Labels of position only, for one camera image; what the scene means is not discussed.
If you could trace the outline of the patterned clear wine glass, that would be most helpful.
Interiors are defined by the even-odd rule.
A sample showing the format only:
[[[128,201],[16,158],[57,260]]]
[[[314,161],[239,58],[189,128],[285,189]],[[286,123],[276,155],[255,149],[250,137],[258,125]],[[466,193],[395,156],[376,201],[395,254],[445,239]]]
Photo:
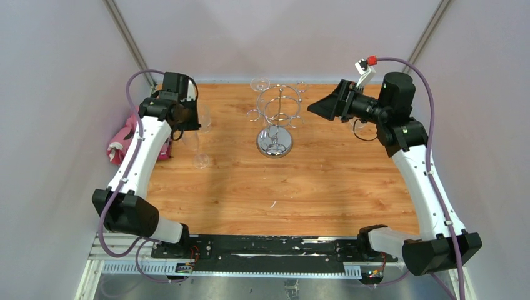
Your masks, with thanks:
[[[209,133],[212,129],[212,119],[210,109],[207,105],[199,104],[197,107],[199,123],[201,124],[201,131]]]

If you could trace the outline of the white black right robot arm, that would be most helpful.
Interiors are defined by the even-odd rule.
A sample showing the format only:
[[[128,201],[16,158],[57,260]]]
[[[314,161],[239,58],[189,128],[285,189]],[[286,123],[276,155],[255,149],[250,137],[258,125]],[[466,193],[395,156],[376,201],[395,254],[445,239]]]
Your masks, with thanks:
[[[308,110],[324,119],[358,118],[373,123],[377,140],[398,168],[413,201],[419,236],[385,225],[359,231],[357,252],[365,261],[381,253],[404,261],[415,276],[456,269],[482,246],[480,235],[469,232],[451,206],[428,153],[429,136],[411,116],[416,87],[410,75],[389,72],[378,97],[367,96],[355,82],[343,79],[328,96]]]

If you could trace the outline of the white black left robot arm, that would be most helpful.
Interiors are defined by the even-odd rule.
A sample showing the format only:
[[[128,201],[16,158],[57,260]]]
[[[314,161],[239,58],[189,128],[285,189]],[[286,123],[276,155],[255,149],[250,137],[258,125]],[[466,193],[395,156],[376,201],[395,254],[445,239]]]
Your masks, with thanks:
[[[176,258],[191,252],[187,225],[162,217],[159,210],[146,199],[148,184],[163,145],[174,139],[175,132],[197,131],[198,85],[188,75],[164,72],[162,88],[136,106],[130,86],[144,71],[134,73],[126,83],[126,98],[136,124],[131,144],[115,176],[105,189],[97,189],[92,203],[99,214],[97,237],[103,251],[113,257],[127,256],[142,239],[167,244]],[[110,249],[103,231],[123,233],[136,239],[124,252]]]

